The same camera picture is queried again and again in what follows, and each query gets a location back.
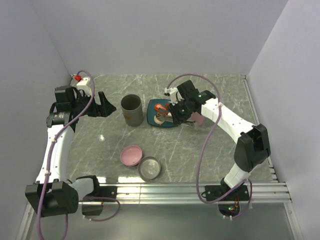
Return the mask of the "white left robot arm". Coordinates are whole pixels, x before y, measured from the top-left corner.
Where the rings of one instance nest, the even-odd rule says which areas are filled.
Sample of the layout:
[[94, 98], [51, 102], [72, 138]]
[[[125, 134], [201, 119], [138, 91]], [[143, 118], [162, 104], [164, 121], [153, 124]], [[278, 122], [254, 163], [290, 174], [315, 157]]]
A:
[[47, 146], [42, 167], [35, 182], [25, 188], [28, 202], [42, 218], [73, 214], [83, 198], [100, 198], [101, 188], [95, 175], [67, 183], [68, 155], [80, 117], [106, 118], [116, 111], [102, 91], [98, 92], [100, 103], [70, 85], [57, 87], [54, 95], [55, 102], [46, 118]]

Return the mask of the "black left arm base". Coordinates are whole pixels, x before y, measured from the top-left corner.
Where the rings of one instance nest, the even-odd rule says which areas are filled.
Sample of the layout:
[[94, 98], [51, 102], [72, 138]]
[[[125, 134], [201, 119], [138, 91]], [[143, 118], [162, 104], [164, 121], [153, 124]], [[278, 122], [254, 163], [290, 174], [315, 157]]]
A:
[[117, 198], [117, 186], [100, 186], [97, 193], [90, 193], [86, 195], [81, 201], [81, 211], [84, 216], [95, 217], [100, 216], [105, 207], [105, 203], [117, 203], [114, 200]]

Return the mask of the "red shrimp toy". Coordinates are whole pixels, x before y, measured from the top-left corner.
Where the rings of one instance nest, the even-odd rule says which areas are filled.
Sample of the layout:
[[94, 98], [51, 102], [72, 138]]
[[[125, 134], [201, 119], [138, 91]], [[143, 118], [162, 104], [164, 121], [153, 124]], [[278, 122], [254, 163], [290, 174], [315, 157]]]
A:
[[168, 112], [168, 109], [166, 106], [160, 104], [160, 103], [156, 103], [154, 105], [154, 109], [156, 112], [160, 112], [160, 113], [167, 113]]

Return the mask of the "white steamed bun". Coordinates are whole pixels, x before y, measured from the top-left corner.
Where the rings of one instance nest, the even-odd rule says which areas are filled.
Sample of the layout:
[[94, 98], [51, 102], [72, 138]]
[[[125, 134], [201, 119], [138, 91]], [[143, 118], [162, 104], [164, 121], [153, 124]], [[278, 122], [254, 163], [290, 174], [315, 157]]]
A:
[[161, 118], [158, 118], [156, 115], [154, 116], [154, 122], [158, 125], [162, 125], [165, 121]]

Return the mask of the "metal food tongs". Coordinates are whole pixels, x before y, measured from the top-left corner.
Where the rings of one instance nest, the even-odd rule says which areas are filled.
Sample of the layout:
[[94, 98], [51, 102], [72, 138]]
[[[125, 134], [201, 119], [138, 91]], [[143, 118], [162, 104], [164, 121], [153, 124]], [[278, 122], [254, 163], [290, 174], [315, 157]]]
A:
[[[171, 115], [164, 114], [164, 113], [161, 113], [161, 112], [157, 112], [155, 114], [155, 116], [157, 116], [158, 118], [164, 120], [164, 122], [174, 123], [173, 117]], [[182, 125], [191, 126], [190, 124], [187, 123], [187, 121], [183, 122]]]

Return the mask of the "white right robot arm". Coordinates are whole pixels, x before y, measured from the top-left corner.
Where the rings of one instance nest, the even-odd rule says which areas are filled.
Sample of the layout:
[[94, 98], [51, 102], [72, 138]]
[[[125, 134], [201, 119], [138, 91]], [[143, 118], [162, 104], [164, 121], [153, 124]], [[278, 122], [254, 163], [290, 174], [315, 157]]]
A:
[[198, 113], [211, 120], [215, 127], [220, 127], [235, 142], [234, 164], [220, 188], [222, 197], [232, 200], [238, 195], [237, 185], [271, 154], [267, 128], [238, 116], [221, 103], [218, 95], [208, 90], [199, 91], [191, 80], [166, 88], [164, 94], [170, 97], [168, 109], [174, 124], [185, 123], [193, 113]]

